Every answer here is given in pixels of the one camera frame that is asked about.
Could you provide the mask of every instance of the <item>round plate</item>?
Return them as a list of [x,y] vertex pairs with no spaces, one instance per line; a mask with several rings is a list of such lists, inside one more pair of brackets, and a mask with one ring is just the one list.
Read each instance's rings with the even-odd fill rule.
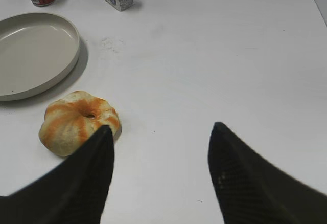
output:
[[0,21],[0,101],[39,94],[74,67],[80,36],[67,19],[28,13]]

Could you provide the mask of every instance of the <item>white table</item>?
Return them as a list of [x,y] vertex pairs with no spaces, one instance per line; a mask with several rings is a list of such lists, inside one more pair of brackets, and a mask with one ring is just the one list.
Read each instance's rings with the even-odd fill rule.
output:
[[107,99],[123,126],[102,223],[223,224],[206,159],[216,121],[327,193],[327,29],[313,0],[135,0],[122,13],[104,0],[0,0],[0,9],[0,18],[60,14],[84,41],[58,86],[0,103],[0,195],[61,162],[38,130],[46,106],[76,90]]

